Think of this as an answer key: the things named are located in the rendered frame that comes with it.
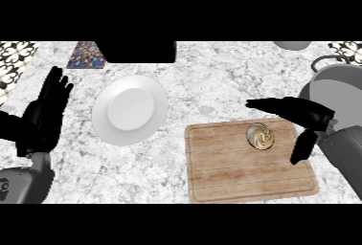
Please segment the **grey rounded object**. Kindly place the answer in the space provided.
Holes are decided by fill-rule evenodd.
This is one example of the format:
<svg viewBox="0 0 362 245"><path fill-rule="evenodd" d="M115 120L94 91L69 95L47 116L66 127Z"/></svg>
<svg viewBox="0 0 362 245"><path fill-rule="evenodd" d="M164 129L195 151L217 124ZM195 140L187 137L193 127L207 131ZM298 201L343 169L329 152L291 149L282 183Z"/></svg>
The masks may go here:
<svg viewBox="0 0 362 245"><path fill-rule="evenodd" d="M312 43L309 41L275 41L275 44L288 51L301 51Z"/></svg>

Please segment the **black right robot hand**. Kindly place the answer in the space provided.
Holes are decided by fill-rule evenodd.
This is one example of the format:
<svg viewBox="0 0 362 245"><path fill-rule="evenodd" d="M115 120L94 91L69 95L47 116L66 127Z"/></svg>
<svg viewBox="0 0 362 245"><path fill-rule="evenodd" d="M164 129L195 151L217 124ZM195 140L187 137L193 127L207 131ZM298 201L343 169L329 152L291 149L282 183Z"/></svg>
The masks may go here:
<svg viewBox="0 0 362 245"><path fill-rule="evenodd" d="M304 128L304 132L297 138L289 157L289 163L297 165L298 162L307 160L312 155L317 132L326 131L335 111L314 101L294 97L247 100L247 108L254 108L278 115Z"/></svg>

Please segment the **black white patterned tile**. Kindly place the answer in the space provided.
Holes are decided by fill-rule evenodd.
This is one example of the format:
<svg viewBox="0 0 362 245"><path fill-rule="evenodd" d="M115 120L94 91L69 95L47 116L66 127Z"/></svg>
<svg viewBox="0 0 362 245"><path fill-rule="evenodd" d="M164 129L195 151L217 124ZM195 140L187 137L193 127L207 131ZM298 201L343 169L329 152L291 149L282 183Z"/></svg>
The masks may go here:
<svg viewBox="0 0 362 245"><path fill-rule="evenodd" d="M362 41L331 41L328 47L335 55L347 57L353 65L362 66Z"/></svg>
<svg viewBox="0 0 362 245"><path fill-rule="evenodd" d="M15 89L38 47L38 41L0 41L0 106Z"/></svg>

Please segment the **white round plate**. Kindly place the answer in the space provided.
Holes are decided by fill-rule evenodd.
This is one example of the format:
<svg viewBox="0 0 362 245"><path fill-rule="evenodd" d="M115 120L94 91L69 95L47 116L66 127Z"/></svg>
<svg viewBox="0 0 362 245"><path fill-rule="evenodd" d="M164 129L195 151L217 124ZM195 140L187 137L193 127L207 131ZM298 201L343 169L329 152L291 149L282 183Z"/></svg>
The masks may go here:
<svg viewBox="0 0 362 245"><path fill-rule="evenodd" d="M156 80L134 75L117 79L102 90L91 108L91 124L100 139L125 146L158 130L167 115L167 94Z"/></svg>

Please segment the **black rectangular appliance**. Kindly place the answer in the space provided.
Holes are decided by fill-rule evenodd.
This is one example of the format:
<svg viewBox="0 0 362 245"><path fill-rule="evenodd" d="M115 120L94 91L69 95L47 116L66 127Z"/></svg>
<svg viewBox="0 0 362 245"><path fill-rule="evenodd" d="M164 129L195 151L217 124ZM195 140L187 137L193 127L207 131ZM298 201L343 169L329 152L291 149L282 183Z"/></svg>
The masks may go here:
<svg viewBox="0 0 362 245"><path fill-rule="evenodd" d="M96 45L109 63L174 63L174 41L97 41Z"/></svg>

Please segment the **wooden cutting board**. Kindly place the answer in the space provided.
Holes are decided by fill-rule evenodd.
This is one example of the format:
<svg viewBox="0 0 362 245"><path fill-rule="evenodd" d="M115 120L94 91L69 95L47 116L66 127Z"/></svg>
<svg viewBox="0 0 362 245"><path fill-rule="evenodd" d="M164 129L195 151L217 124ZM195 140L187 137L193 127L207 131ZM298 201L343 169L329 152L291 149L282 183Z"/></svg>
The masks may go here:
<svg viewBox="0 0 362 245"><path fill-rule="evenodd" d="M289 163L297 138L292 123L281 118L260 122L275 134L266 150L247 141L252 120L193 124L184 129L190 202L252 202L317 193L310 163Z"/></svg>

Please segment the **cream swirl cupcake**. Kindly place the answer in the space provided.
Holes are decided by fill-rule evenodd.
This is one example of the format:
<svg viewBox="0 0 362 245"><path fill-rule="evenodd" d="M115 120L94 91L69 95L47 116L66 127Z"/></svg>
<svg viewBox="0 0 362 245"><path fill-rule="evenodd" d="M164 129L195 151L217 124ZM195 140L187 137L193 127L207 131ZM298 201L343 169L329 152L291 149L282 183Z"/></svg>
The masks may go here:
<svg viewBox="0 0 362 245"><path fill-rule="evenodd" d="M252 123L247 128L247 141L258 150L267 150L275 144L275 135L270 127L261 123Z"/></svg>

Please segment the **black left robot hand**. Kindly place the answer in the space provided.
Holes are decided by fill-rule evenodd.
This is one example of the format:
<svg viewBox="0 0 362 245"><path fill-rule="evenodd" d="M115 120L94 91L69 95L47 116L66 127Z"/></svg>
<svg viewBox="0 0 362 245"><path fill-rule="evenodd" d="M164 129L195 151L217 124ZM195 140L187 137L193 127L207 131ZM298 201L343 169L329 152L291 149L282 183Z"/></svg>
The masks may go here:
<svg viewBox="0 0 362 245"><path fill-rule="evenodd" d="M0 110L0 139L16 143L18 157L54 149L72 88L62 69L53 66L38 98L28 103L22 116Z"/></svg>

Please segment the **multicoloured speckled triangular object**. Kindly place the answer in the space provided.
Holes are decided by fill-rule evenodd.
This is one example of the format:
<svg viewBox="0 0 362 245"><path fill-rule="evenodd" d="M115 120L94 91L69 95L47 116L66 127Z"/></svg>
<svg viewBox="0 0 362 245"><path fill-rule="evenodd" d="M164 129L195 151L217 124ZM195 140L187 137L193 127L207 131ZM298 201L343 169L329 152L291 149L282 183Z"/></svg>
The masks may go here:
<svg viewBox="0 0 362 245"><path fill-rule="evenodd" d="M68 69L102 69L106 59L93 41L80 41L71 54Z"/></svg>

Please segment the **grey pot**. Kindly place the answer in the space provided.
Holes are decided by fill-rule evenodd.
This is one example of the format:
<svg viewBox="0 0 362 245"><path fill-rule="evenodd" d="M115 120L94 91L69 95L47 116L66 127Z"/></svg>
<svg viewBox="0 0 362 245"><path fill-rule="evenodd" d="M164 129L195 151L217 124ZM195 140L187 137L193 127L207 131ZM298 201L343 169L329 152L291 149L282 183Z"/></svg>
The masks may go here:
<svg viewBox="0 0 362 245"><path fill-rule="evenodd" d="M300 98L335 111L334 130L362 126L362 66L341 55L320 56L312 63L313 77Z"/></svg>

